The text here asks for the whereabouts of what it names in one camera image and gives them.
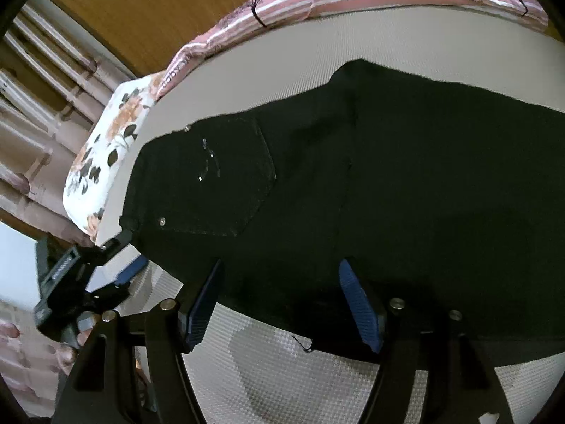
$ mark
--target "metal screw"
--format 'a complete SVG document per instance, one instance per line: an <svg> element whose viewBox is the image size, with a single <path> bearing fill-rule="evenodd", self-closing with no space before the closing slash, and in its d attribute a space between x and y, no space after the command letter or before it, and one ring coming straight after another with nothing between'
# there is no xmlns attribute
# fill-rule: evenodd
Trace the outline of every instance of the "metal screw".
<svg viewBox="0 0 565 424"><path fill-rule="evenodd" d="M104 322L110 322L116 318L116 311L104 311L102 314L102 320Z"/></svg>
<svg viewBox="0 0 565 424"><path fill-rule="evenodd" d="M404 300L402 298L393 298L390 302L389 305L391 305L392 309L404 309L405 303Z"/></svg>
<svg viewBox="0 0 565 424"><path fill-rule="evenodd" d="M457 309L452 309L449 311L449 318L456 322L460 322L463 319L463 314L459 312Z"/></svg>
<svg viewBox="0 0 565 424"><path fill-rule="evenodd" d="M166 300L161 301L161 304L159 306L163 311L169 311L171 309L174 309L174 307L176 306L176 301L172 298L167 298Z"/></svg>

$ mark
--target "silver bolt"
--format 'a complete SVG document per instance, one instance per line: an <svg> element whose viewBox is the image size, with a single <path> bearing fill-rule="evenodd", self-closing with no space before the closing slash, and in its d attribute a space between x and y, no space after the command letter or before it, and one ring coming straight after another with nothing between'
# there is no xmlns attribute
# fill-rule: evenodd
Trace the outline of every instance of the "silver bolt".
<svg viewBox="0 0 565 424"><path fill-rule="evenodd" d="M159 306L163 311L169 311L171 309L174 309L174 307L176 306L176 301L172 298L167 298L166 300L161 301L161 304Z"/></svg>
<svg viewBox="0 0 565 424"><path fill-rule="evenodd" d="M104 311L102 314L102 320L104 322L110 322L116 318L116 311Z"/></svg>
<svg viewBox="0 0 565 424"><path fill-rule="evenodd" d="M463 319L463 314L461 314L461 312L457 309L452 309L449 311L449 318L456 322L460 322Z"/></svg>
<svg viewBox="0 0 565 424"><path fill-rule="evenodd" d="M392 309L404 309L405 303L404 300L402 298L393 298L390 302L389 305L391 305Z"/></svg>

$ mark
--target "silver stud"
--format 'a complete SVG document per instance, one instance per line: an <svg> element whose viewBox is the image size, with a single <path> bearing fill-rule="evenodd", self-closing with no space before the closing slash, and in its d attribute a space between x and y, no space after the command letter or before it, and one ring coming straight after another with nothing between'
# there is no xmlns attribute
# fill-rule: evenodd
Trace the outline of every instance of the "silver stud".
<svg viewBox="0 0 565 424"><path fill-rule="evenodd" d="M116 318L116 311L105 311L102 314L102 320L104 322L110 322Z"/></svg>
<svg viewBox="0 0 565 424"><path fill-rule="evenodd" d="M391 305L392 309L400 310L400 309L404 309L405 303L404 300L401 298L393 298L389 302L389 305Z"/></svg>
<svg viewBox="0 0 565 424"><path fill-rule="evenodd" d="M460 322L463 319L463 314L459 312L457 309L452 309L449 311L449 318L456 322Z"/></svg>
<svg viewBox="0 0 565 424"><path fill-rule="evenodd" d="M172 298L167 298L166 300L161 301L161 304L159 305L159 307L163 311L170 311L175 306L176 306L176 301L173 300Z"/></svg>

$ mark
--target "folded black garment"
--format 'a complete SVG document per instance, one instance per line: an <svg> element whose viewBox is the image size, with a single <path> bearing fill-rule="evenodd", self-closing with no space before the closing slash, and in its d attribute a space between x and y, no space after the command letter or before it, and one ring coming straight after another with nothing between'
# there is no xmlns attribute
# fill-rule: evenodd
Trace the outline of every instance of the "folded black garment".
<svg viewBox="0 0 565 424"><path fill-rule="evenodd" d="M477 87L349 62L146 144L120 224L182 282L221 258L220 303L322 350L359 340L347 257L384 301L461 311L495 364L565 351L565 116Z"/></svg>

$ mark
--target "floral fabric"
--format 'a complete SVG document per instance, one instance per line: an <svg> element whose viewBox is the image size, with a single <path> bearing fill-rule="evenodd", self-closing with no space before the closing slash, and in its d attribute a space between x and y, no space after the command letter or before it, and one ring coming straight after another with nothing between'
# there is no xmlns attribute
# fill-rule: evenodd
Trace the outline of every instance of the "floral fabric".
<svg viewBox="0 0 565 424"><path fill-rule="evenodd" d="M329 14L407 5L451 5L547 27L537 0L248 0L183 46L168 68L121 84L78 154L64 191L69 217L95 240L109 188L149 109L205 59L280 25Z"/></svg>

